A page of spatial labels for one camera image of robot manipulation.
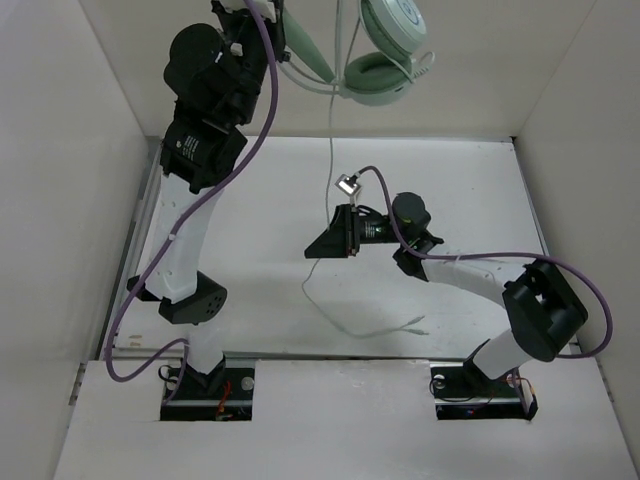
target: black bracket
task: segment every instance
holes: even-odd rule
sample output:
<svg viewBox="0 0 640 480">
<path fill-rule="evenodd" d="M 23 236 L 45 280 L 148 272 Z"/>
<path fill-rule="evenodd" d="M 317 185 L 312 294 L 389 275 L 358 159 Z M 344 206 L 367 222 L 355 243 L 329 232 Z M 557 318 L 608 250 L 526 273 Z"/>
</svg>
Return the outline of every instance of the black bracket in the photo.
<svg viewBox="0 0 640 480">
<path fill-rule="evenodd" d="M 444 240 L 432 235 L 427 227 L 431 215 L 424 201 L 415 193 L 400 193 L 393 201 L 393 215 L 402 237 L 413 250 L 427 253 Z M 360 245 L 399 243 L 389 215 L 383 215 L 365 205 L 338 205 L 333 219 L 305 251 L 305 258 L 348 258 L 356 256 Z M 393 255 L 398 267 L 409 276 L 427 281 L 419 258 L 403 247 Z"/>
<path fill-rule="evenodd" d="M 174 174 L 198 195 L 217 185 L 233 171 L 247 139 L 237 128 L 223 132 L 188 116 L 176 115 L 165 134 L 160 165 L 165 175 Z"/>
<path fill-rule="evenodd" d="M 179 368 L 169 368 L 166 376 L 162 375 L 165 383 L 176 379 L 179 371 Z M 187 365 L 178 391 L 160 410 L 160 421 L 249 421 L 253 414 L 254 383 L 255 368 L 247 362 L 233 365 L 225 358 L 208 375 Z M 164 399 L 171 393 L 165 389 Z M 221 401 L 225 402 L 224 412 L 218 414 Z"/>
<path fill-rule="evenodd" d="M 139 279 L 139 276 L 129 279 L 127 289 L 131 291 Z M 172 304 L 168 298 L 159 299 L 146 288 L 138 293 L 137 298 L 143 302 L 160 302 L 158 313 L 173 325 L 198 325 L 218 314 L 227 300 L 227 289 L 198 272 L 196 292 L 178 303 Z"/>
<path fill-rule="evenodd" d="M 588 312 L 560 270 L 536 260 L 502 294 L 513 336 L 527 354 L 551 362 L 584 325 Z"/>
<path fill-rule="evenodd" d="M 512 387 L 506 376 L 479 383 L 469 378 L 465 365 L 450 364 L 432 366 L 431 378 L 429 390 L 436 400 L 438 420 L 532 420 L 538 412 L 535 395 L 525 411 L 515 390 L 524 395 L 522 385 Z"/>
</svg>

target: label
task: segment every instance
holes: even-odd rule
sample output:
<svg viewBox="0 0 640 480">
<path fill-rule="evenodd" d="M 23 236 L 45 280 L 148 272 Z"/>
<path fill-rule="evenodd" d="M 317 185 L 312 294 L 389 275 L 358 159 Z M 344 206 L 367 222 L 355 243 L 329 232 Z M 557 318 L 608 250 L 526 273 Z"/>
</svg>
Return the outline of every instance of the label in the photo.
<svg viewBox="0 0 640 480">
<path fill-rule="evenodd" d="M 377 233 L 377 228 L 372 226 L 370 223 L 364 224 L 364 237 L 365 238 L 374 238 Z"/>
<path fill-rule="evenodd" d="M 189 135 L 182 144 L 182 156 L 188 158 L 193 162 L 196 150 L 198 149 L 198 145 L 200 145 L 200 141 L 197 138 Z"/>
</svg>

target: white panel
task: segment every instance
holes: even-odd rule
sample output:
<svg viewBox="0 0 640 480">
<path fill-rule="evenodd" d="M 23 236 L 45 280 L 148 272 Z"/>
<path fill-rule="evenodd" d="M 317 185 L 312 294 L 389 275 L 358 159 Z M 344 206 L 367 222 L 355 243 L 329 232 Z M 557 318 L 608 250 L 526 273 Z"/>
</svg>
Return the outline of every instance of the white panel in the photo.
<svg viewBox="0 0 640 480">
<path fill-rule="evenodd" d="M 640 344 L 639 26 L 638 1 L 599 0 L 518 140 L 551 251 L 582 267 L 611 302 L 615 336 L 600 359 L 636 462 L 640 385 L 630 379 L 638 375 Z M 603 332 L 595 314 L 582 339 L 594 346 Z"/>
<path fill-rule="evenodd" d="M 548 83 L 594 0 L 421 0 L 427 49 L 438 55 L 406 98 L 371 109 L 338 101 L 343 135 L 516 134 Z M 81 0 L 145 133 L 164 135 L 174 96 L 162 81 L 175 35 L 196 22 L 215 22 L 209 0 Z M 356 0 L 344 2 L 344 37 L 351 38 Z M 287 6 L 333 64 L 335 1 L 289 0 Z M 365 35 L 355 55 L 373 51 Z M 320 135 L 327 130 L 326 97 L 282 78 L 275 133 Z M 249 132 L 266 114 L 263 95 Z"/>
<path fill-rule="evenodd" d="M 0 3 L 0 476 L 44 480 L 146 147 L 75 0 Z"/>
<path fill-rule="evenodd" d="M 420 361 L 261 362 L 253 421 L 162 423 L 148 420 L 159 395 L 119 402 L 157 392 L 155 369 L 125 391 L 99 365 L 78 406 L 95 417 L 74 416 L 56 480 L 636 478 L 595 361 L 523 372 L 540 402 L 532 423 L 437 421 Z M 105 399 L 120 406 L 108 418 Z"/>
<path fill-rule="evenodd" d="M 313 263 L 304 259 L 303 252 L 326 225 L 328 143 L 270 139 L 220 199 L 200 269 L 229 289 L 227 304 L 213 320 L 224 348 L 276 354 L 465 357 L 502 332 L 507 326 L 503 309 L 453 287 L 406 277 L 392 259 L 395 245 L 363 245 L 356 258 L 323 261 L 308 284 L 309 293 L 352 332 L 398 327 L 425 315 L 415 328 L 429 335 L 354 339 L 315 310 L 300 283 Z M 368 164 L 382 169 L 392 193 L 421 195 L 433 217 L 433 234 L 457 248 L 540 251 L 511 144 L 336 141 L 335 178 Z M 362 182 L 361 202 L 384 211 L 375 177 L 365 175 Z M 337 188 L 331 189 L 332 213 L 333 205 L 347 201 Z M 134 302 L 118 337 L 125 355 L 158 348 L 184 334 L 181 327 L 163 320 L 157 308 Z"/>
</svg>

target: red wire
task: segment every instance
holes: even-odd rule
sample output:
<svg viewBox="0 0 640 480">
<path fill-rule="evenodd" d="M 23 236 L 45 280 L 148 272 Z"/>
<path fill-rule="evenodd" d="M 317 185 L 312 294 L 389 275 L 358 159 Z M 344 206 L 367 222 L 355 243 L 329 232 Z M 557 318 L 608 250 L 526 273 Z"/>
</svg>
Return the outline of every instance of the red wire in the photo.
<svg viewBox="0 0 640 480">
<path fill-rule="evenodd" d="M 517 378 L 515 378 L 515 379 L 512 379 L 512 383 L 513 383 L 513 385 L 510 385 L 510 386 L 513 386 L 513 387 L 515 388 L 515 387 L 516 387 L 515 382 L 517 382 L 518 380 L 520 381 L 520 383 L 522 383 L 522 382 L 526 382 L 526 383 L 529 385 L 529 390 L 531 391 L 531 394 L 532 394 L 532 395 L 535 395 L 536 391 L 534 390 L 533 385 L 531 385 L 531 382 L 529 381 L 529 379 L 528 379 L 528 378 L 525 378 L 525 377 L 517 377 Z M 508 381 L 508 380 L 506 380 L 506 379 L 505 379 L 505 380 L 503 380 L 503 382 L 504 382 L 504 383 L 506 383 L 507 385 L 509 385 L 509 381 Z"/>
<path fill-rule="evenodd" d="M 218 403 L 218 411 L 216 412 L 216 415 L 220 415 L 224 412 L 224 403 L 227 401 L 227 398 L 229 398 L 229 395 L 231 395 L 231 382 L 227 380 L 227 383 L 224 386 L 224 395 L 220 399 L 220 403 Z"/>
<path fill-rule="evenodd" d="M 483 409 L 484 407 L 486 407 L 487 405 L 489 405 L 491 403 L 491 401 L 495 398 L 496 393 L 495 392 L 491 392 L 491 396 L 489 397 L 489 400 L 487 400 L 485 403 L 478 405 L 477 407 L 473 407 L 471 410 L 471 415 L 473 415 L 474 413 L 476 413 L 478 410 Z"/>
</svg>

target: screw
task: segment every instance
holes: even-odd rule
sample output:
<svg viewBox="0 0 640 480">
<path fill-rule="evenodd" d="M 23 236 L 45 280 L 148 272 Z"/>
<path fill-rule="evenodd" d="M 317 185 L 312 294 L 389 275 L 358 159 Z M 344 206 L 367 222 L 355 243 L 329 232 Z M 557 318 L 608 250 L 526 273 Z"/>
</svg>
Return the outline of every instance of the screw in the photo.
<svg viewBox="0 0 640 480">
<path fill-rule="evenodd" d="M 244 377 L 242 382 L 240 382 L 240 386 L 245 392 L 249 390 L 253 390 L 253 386 L 255 385 L 255 381 L 251 377 Z"/>
<path fill-rule="evenodd" d="M 170 382 L 166 383 L 167 390 L 173 392 L 176 389 L 176 385 L 178 385 L 178 377 L 169 377 Z"/>
<path fill-rule="evenodd" d="M 512 374 L 507 375 L 507 385 L 511 388 L 519 387 L 521 384 L 518 378 L 514 378 Z"/>
<path fill-rule="evenodd" d="M 231 50 L 231 55 L 233 55 L 234 57 L 242 57 L 244 55 L 242 44 L 240 43 L 232 43 L 229 47 L 229 50 Z"/>
<path fill-rule="evenodd" d="M 433 377 L 433 386 L 436 388 L 436 390 L 442 390 L 445 387 L 444 381 L 444 375 L 435 375 Z"/>
</svg>

